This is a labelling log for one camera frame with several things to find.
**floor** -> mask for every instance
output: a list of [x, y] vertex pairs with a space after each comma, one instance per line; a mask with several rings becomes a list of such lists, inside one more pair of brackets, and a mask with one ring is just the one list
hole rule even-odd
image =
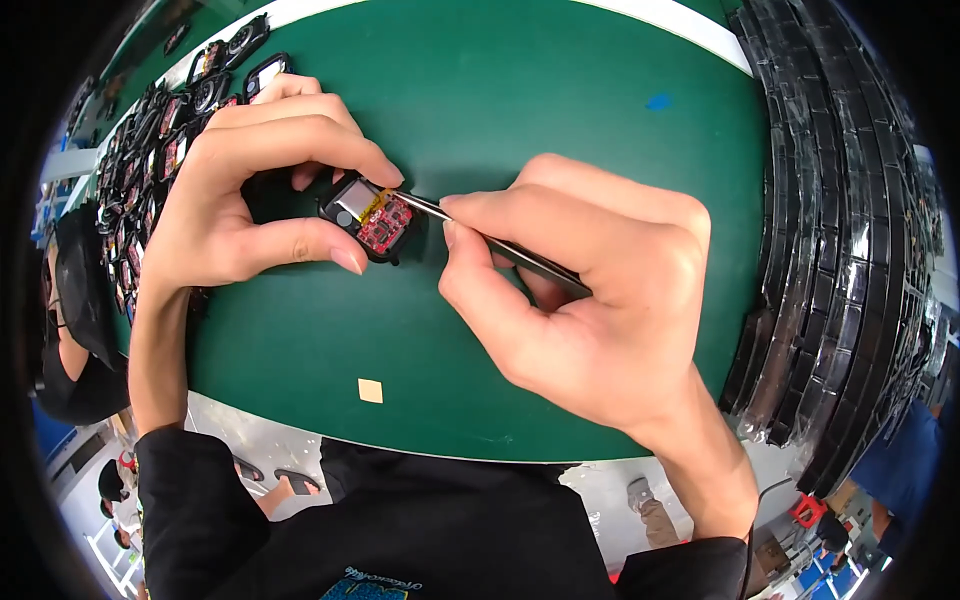
[[[319, 465], [320, 435], [262, 419], [193, 392], [190, 393], [186, 427], [220, 438], [234, 454], [260, 468], [266, 476], [263, 486], [244, 481], [254, 495], [273, 487], [276, 468], [308, 474], [321, 484], [319, 495], [296, 496], [284, 501], [274, 513], [274, 520], [287, 518], [307, 506], [330, 502]], [[793, 448], [780, 449], [750, 442], [744, 445], [761, 490], [783, 479], [795, 454]], [[628, 555], [650, 549], [639, 515], [627, 506], [627, 485], [640, 476], [647, 477], [654, 496], [663, 502], [677, 534], [688, 540], [693, 522], [654, 457], [583, 463], [561, 477], [561, 483], [583, 497], [593, 535], [609, 572], [619, 571]], [[762, 525], [782, 514], [795, 502], [797, 495], [793, 486], [786, 485], [764, 497], [756, 524]]]

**shoe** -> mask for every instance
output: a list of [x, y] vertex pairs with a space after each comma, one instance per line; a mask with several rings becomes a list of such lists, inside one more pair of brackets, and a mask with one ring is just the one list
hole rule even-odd
[[644, 502], [653, 499], [654, 493], [650, 491], [650, 484], [647, 483], [646, 477], [635, 479], [627, 486], [627, 504], [635, 513], [640, 512], [640, 507], [643, 506]]

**black cable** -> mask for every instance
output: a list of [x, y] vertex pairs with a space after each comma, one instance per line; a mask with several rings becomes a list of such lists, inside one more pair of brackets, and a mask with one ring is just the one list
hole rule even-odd
[[[765, 496], [770, 490], [779, 488], [783, 484], [790, 483], [793, 479], [787, 477], [782, 479], [772, 486], [765, 489], [760, 495], [756, 498], [756, 509], [759, 512], [760, 502], [763, 501], [763, 496]], [[750, 531], [747, 532], [747, 566], [743, 569], [743, 584], [740, 586], [740, 593], [737, 594], [737, 600], [746, 600], [747, 598], [747, 584], [750, 583], [750, 567], [754, 562], [754, 525], [751, 523]]]

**printed graphic on shirt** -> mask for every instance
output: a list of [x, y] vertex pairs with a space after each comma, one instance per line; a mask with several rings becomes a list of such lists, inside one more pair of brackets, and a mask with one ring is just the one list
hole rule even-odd
[[348, 566], [345, 579], [326, 591], [321, 600], [406, 600], [407, 591], [423, 584], [372, 575]]

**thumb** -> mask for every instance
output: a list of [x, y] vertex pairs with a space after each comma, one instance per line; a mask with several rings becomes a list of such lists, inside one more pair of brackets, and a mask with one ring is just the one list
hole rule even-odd
[[235, 234], [231, 268], [238, 279], [293, 262], [332, 260], [344, 269], [362, 275], [367, 254], [360, 244], [337, 226], [317, 217], [272, 221], [244, 228]]
[[496, 366], [511, 379], [523, 371], [516, 358], [540, 342], [547, 317], [530, 305], [506, 277], [493, 268], [490, 250], [475, 230], [444, 223], [450, 257], [440, 277], [440, 294], [460, 314]]

